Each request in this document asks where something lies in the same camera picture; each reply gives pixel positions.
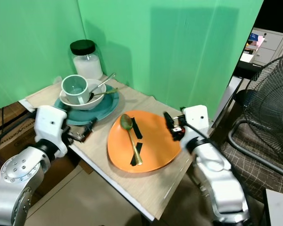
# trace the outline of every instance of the teal plate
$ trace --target teal plate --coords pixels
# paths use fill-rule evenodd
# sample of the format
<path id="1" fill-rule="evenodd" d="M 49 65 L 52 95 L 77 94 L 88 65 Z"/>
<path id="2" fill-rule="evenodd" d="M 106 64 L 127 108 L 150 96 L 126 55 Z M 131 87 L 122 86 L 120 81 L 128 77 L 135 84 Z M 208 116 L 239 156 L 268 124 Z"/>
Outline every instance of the teal plate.
<path id="1" fill-rule="evenodd" d="M 106 85 L 106 91 L 112 90 L 113 87 Z M 68 125 L 82 126 L 87 125 L 93 118 L 97 118 L 98 121 L 106 118 L 110 115 L 118 105 L 119 94 L 110 93 L 106 94 L 103 100 L 93 109 L 81 111 L 76 109 L 69 109 L 69 107 L 63 104 L 58 98 L 54 104 L 55 107 L 64 111 L 68 110 L 68 119 L 66 123 Z"/>

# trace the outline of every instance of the mug handle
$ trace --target mug handle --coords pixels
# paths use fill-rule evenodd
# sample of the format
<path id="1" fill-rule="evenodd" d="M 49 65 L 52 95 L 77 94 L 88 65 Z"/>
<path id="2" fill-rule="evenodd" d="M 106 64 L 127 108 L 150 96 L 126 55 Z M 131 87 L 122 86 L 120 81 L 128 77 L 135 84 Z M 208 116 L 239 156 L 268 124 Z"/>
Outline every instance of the mug handle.
<path id="1" fill-rule="evenodd" d="M 79 100 L 79 103 L 80 103 L 81 105 L 85 104 L 82 97 L 78 97 L 77 99 Z"/>

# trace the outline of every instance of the white powder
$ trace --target white powder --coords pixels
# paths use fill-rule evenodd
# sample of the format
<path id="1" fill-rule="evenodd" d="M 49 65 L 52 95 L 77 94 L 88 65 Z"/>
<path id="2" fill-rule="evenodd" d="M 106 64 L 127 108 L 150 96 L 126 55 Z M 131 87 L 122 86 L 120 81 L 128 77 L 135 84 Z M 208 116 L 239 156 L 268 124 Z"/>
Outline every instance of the white powder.
<path id="1" fill-rule="evenodd" d="M 100 79 L 103 75 L 100 67 L 100 59 L 95 54 L 86 56 L 75 56 L 74 64 L 78 75 L 86 79 Z"/>

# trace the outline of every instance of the green backdrop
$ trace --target green backdrop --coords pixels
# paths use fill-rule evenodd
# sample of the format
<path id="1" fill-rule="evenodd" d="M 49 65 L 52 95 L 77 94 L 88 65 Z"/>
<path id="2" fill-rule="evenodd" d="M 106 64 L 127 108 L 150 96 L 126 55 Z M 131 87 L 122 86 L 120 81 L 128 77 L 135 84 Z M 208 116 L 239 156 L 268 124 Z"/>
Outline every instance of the green backdrop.
<path id="1" fill-rule="evenodd" d="M 263 0 L 0 0 L 0 107 L 72 74 L 69 44 L 98 44 L 103 71 L 212 117 Z"/>

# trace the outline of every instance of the glass jar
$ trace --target glass jar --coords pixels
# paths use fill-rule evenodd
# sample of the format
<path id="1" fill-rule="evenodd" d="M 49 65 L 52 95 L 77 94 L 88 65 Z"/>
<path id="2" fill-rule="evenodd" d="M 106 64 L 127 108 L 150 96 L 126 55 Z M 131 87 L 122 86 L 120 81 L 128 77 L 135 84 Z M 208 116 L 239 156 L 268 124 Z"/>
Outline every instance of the glass jar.
<path id="1" fill-rule="evenodd" d="M 73 62 L 78 75 L 86 79 L 100 79 L 103 75 L 100 59 L 91 40 L 78 40 L 70 44 Z"/>

